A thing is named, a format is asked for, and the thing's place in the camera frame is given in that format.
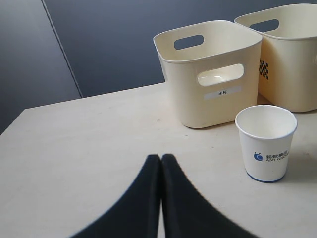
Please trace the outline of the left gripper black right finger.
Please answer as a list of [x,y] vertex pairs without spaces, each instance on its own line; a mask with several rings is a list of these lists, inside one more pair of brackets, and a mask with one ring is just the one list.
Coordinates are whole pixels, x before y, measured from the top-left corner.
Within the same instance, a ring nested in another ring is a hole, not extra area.
[[161,159],[162,210],[167,238],[251,238],[192,185],[172,154]]

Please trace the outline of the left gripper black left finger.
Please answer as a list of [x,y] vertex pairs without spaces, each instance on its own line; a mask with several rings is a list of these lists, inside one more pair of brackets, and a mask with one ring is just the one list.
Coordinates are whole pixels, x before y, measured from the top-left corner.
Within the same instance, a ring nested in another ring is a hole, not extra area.
[[148,155],[115,204],[73,238],[156,238],[160,216],[160,157]]

